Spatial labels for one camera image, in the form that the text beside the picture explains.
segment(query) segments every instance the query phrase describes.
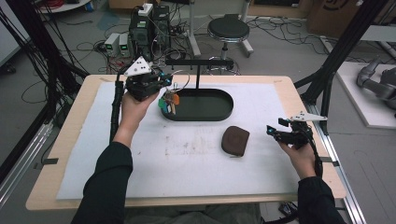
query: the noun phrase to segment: white board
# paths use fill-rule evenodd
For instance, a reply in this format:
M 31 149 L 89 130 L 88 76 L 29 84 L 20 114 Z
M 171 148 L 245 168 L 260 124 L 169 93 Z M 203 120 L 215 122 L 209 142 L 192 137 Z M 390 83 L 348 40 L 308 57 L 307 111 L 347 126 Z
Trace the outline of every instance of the white board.
M 299 178 L 289 157 L 266 134 L 267 124 L 282 130 L 277 119 L 285 118 L 274 85 L 202 83 L 201 88 L 227 91 L 234 103 L 231 116 L 215 122 L 172 121 L 153 103 L 134 136 L 127 198 L 296 193 Z M 82 198 L 84 184 L 108 145 L 113 97 L 114 83 L 102 84 L 57 199 Z M 250 132 L 242 158 L 220 146 L 224 131 L 232 125 Z
M 356 84 L 359 71 L 366 65 L 367 63 L 343 63 L 338 69 L 338 77 L 367 127 L 396 129 L 396 110 L 387 107 L 372 91 Z M 379 82 L 382 72 L 393 67 L 395 65 L 379 64 L 371 80 Z

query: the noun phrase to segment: white paper sheet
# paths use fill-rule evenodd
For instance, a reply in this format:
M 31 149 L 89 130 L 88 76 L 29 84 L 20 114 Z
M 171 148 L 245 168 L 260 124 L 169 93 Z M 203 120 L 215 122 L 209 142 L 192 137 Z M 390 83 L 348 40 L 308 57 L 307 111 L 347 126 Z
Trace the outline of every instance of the white paper sheet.
M 227 91 L 234 103 L 231 116 L 214 122 L 172 121 L 153 103 L 134 135 L 127 198 L 295 193 L 299 178 L 289 157 L 266 134 L 267 124 L 288 130 L 277 124 L 285 113 L 274 85 L 201 83 L 201 88 Z M 82 198 L 84 184 L 108 145 L 113 97 L 114 84 L 102 84 L 57 199 Z M 221 149 L 221 137 L 232 125 L 250 132 L 242 158 Z

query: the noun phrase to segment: power supply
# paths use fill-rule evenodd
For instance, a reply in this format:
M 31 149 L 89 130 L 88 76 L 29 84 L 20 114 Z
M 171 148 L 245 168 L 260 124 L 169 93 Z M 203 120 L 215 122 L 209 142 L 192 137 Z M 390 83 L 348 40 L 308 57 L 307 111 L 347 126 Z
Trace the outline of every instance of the power supply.
M 120 53 L 120 34 L 111 34 L 105 42 L 107 54 L 110 57 L 117 57 Z
M 134 55 L 131 38 L 128 34 L 120 34 L 120 54 L 121 57 L 131 57 Z

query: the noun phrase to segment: black sleeve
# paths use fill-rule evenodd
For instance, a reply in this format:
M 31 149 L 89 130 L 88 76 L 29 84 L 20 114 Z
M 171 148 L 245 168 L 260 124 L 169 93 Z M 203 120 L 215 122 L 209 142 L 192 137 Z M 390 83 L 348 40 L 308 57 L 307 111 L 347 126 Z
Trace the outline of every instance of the black sleeve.
M 299 182 L 298 215 L 302 224 L 345 223 L 335 209 L 329 186 L 319 177 L 308 177 Z
M 123 223 L 125 194 L 132 170 L 131 150 L 121 143 L 110 143 L 85 184 L 84 197 L 72 223 Z

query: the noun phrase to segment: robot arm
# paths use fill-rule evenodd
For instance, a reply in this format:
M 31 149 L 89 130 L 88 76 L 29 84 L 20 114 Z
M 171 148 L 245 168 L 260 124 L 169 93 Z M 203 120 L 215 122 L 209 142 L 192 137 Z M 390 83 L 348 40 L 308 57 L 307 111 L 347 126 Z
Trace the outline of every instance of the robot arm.
M 358 74 L 356 83 L 359 87 L 367 89 L 375 93 L 376 97 L 381 100 L 392 100 L 395 98 L 396 89 L 392 85 L 392 80 L 396 83 L 396 69 L 386 70 L 382 74 L 381 82 L 372 81 L 370 78 L 375 73 L 376 67 L 380 63 L 380 59 L 377 58 L 363 67 Z
M 142 56 L 126 70 L 124 75 L 127 77 L 125 88 L 138 101 L 146 99 L 162 87 L 170 86 L 173 78 L 163 72 L 155 73 Z
M 315 173 L 322 177 L 323 166 L 315 145 L 312 129 L 306 124 L 307 121 L 327 120 L 326 117 L 304 113 L 303 111 L 290 119 L 278 119 L 278 123 L 285 127 L 291 127 L 291 132 L 281 132 L 267 125 L 267 134 L 275 138 L 277 142 L 295 145 L 298 149 L 306 144 L 311 145 L 315 155 Z

